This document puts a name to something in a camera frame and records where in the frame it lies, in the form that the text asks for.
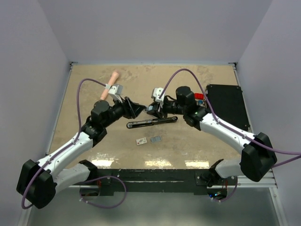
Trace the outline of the black stapler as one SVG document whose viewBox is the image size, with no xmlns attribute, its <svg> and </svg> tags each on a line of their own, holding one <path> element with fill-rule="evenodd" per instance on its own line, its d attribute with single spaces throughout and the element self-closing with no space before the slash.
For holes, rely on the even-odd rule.
<svg viewBox="0 0 301 226">
<path fill-rule="evenodd" d="M 128 129 L 135 129 L 135 128 L 142 128 L 142 127 L 148 127 L 148 126 L 154 126 L 154 125 L 159 125 L 159 124 L 164 124 L 164 123 L 174 123 L 177 122 L 178 117 L 173 116 L 173 117 L 167 117 L 167 118 L 156 118 L 156 119 L 149 119 L 149 120 L 143 120 L 143 121 L 133 121 L 133 122 L 128 122 L 126 124 L 126 127 Z"/>
</svg>

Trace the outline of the staple tray with staples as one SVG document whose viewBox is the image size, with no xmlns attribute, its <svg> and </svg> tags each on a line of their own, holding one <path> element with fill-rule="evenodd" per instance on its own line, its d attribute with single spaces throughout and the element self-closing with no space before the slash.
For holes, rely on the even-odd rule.
<svg viewBox="0 0 301 226">
<path fill-rule="evenodd" d="M 151 138 L 150 138 L 150 141 L 151 141 L 152 143 L 156 143 L 156 142 L 162 141 L 162 138 L 161 138 L 161 136 L 155 136 L 155 137 L 151 137 Z"/>
</svg>

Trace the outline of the grey staple box sleeve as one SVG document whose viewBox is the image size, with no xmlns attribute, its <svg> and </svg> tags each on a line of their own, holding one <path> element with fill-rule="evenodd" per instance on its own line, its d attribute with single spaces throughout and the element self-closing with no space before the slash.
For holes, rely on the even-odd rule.
<svg viewBox="0 0 301 226">
<path fill-rule="evenodd" d="M 137 145 L 143 145 L 146 143 L 147 143 L 147 138 L 145 138 L 145 137 L 136 140 Z"/>
</svg>

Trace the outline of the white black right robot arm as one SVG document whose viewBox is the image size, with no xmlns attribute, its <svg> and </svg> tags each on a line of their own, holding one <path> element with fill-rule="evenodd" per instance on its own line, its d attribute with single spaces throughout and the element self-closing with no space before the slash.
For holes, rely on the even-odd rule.
<svg viewBox="0 0 301 226">
<path fill-rule="evenodd" d="M 209 169 L 209 186 L 220 185 L 231 176 L 246 176 L 259 182 L 277 162 L 269 137 L 264 133 L 255 135 L 240 130 L 215 116 L 211 110 L 197 104 L 194 93 L 187 86 L 176 89 L 176 99 L 168 100 L 163 88 L 154 88 L 153 102 L 147 113 L 165 118 L 168 114 L 182 115 L 184 121 L 199 131 L 206 132 L 231 146 L 239 159 L 218 160 Z"/>
</svg>

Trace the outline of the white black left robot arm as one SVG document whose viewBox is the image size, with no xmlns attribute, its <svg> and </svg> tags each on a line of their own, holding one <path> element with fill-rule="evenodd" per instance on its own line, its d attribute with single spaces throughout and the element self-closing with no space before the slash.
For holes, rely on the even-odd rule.
<svg viewBox="0 0 301 226">
<path fill-rule="evenodd" d="M 85 124 L 69 142 L 38 161 L 29 159 L 23 164 L 16 187 L 22 195 L 22 208 L 30 208 L 25 201 L 38 209 L 48 205 L 61 185 L 57 178 L 69 163 L 96 146 L 106 136 L 106 128 L 115 121 L 122 117 L 135 119 L 145 109 L 146 106 L 128 97 L 115 100 L 113 106 L 105 100 L 95 102 Z"/>
</svg>

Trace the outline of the pink toy microphone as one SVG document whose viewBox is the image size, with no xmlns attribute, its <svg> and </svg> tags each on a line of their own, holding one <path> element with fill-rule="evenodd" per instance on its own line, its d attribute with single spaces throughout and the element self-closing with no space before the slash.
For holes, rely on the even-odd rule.
<svg viewBox="0 0 301 226">
<path fill-rule="evenodd" d="M 111 86 L 115 84 L 115 82 L 118 78 L 119 78 L 119 73 L 117 71 L 113 71 L 113 73 L 111 74 L 110 80 L 105 85 L 105 89 L 100 96 L 101 100 L 105 100 L 107 98 Z"/>
</svg>

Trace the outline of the red toy block car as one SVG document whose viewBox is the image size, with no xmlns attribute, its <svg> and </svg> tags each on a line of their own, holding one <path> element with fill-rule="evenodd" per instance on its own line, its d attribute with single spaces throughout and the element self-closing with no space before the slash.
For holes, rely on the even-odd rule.
<svg viewBox="0 0 301 226">
<path fill-rule="evenodd" d="M 204 102 L 204 95 L 201 93 L 194 93 L 194 98 L 199 105 L 202 105 Z"/>
</svg>

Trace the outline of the black hard case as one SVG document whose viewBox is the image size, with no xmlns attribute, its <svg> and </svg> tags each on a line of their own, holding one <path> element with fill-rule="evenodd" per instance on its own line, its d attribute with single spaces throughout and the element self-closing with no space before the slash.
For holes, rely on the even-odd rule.
<svg viewBox="0 0 301 226">
<path fill-rule="evenodd" d="M 208 84 L 206 96 L 218 117 L 241 130 L 249 130 L 250 124 L 240 86 Z"/>
</svg>

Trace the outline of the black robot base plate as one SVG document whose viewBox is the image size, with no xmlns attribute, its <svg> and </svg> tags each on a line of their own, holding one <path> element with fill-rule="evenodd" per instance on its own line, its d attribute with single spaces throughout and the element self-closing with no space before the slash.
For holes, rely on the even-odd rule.
<svg viewBox="0 0 301 226">
<path fill-rule="evenodd" d="M 234 186 L 237 180 L 212 179 L 208 169 L 94 169 L 78 185 L 96 186 L 101 196 L 115 192 L 129 193 L 191 193 L 207 195 L 209 189 L 226 193 L 225 187 Z"/>
</svg>

